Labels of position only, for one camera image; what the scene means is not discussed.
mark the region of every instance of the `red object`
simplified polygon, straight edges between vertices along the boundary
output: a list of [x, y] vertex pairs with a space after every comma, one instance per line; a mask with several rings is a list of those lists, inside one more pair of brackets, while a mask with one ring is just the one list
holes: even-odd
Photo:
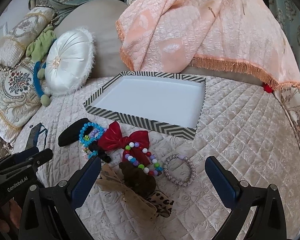
[[263, 83], [262, 87], [263, 87], [263, 90], [266, 91], [266, 92], [268, 92], [268, 93], [272, 93], [273, 92], [273, 89], [268, 84]]
[[[125, 147], [131, 142], [138, 142], [140, 146], [138, 148], [132, 147], [131, 150], [127, 151], [132, 157], [135, 157], [139, 163], [147, 166], [150, 164], [146, 155], [142, 152], [143, 148], [149, 149], [150, 142], [147, 131], [135, 131], [130, 136], [122, 137], [120, 125], [117, 121], [114, 121], [109, 125], [101, 138], [98, 140], [98, 145], [105, 151], [116, 150], [119, 148], [125, 149]], [[122, 161], [127, 162], [128, 160], [124, 157], [127, 154], [125, 151], [122, 153]]]

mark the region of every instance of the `mattress cover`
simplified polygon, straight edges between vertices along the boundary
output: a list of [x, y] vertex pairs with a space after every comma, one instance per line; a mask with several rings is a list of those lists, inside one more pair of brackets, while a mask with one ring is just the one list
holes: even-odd
[[[38, 170], [38, 178], [46, 187], [69, 179], [86, 160], [79, 142], [58, 146], [58, 136], [71, 123], [87, 117], [101, 126], [112, 120], [88, 114], [83, 103], [110, 78], [91, 79], [74, 94], [53, 97], [49, 107], [41, 107], [21, 131], [14, 153], [22, 151], [32, 125], [41, 122], [48, 129], [47, 147], [53, 159]], [[123, 136], [136, 130], [120, 123]], [[129, 211], [118, 192], [91, 189], [77, 213], [94, 239], [212, 239], [230, 210], [221, 203], [204, 171], [205, 159], [214, 155], [238, 180], [252, 186], [278, 186], [285, 212], [287, 237], [300, 231], [300, 150], [290, 122], [273, 94], [247, 83], [207, 77], [206, 98], [194, 140], [185, 140], [149, 131], [150, 151], [158, 160], [181, 153], [194, 163], [197, 177], [185, 188], [169, 182], [164, 175], [156, 177], [157, 187], [175, 201], [169, 218], [141, 221]], [[43, 136], [38, 147], [43, 149]], [[122, 150], [109, 152], [110, 166], [118, 171]], [[171, 173], [184, 178], [188, 167], [180, 160], [171, 163]], [[252, 209], [238, 239], [243, 239], [253, 217]]]

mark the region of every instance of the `screw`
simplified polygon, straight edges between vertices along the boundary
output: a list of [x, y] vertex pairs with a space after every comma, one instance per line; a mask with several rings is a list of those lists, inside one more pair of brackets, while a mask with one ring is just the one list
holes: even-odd
[[30, 191], [35, 191], [36, 188], [37, 188], [37, 185], [32, 185], [32, 186], [30, 187]]
[[249, 183], [247, 181], [245, 181], [245, 180], [242, 180], [242, 181], [240, 181], [240, 185], [242, 187], [247, 187], [247, 186], [249, 186]]
[[67, 181], [66, 180], [62, 180], [58, 183], [59, 187], [64, 187], [65, 185], [67, 185]]
[[277, 190], [277, 189], [278, 189], [278, 187], [277, 187], [275, 184], [271, 184], [271, 185], [270, 185], [270, 188], [271, 188], [272, 190]]

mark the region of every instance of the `floral curtain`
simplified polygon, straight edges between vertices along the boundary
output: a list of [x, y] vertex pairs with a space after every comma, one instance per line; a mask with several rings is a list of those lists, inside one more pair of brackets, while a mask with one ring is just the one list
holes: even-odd
[[300, 70], [300, 11], [292, 0], [269, 0], [269, 8], [286, 34]]

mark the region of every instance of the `pink blanket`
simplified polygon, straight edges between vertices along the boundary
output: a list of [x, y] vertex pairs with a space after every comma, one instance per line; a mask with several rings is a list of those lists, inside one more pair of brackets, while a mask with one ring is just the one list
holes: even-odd
[[262, 0], [136, 0], [117, 30], [122, 60], [134, 71], [193, 65], [300, 88], [288, 40]]

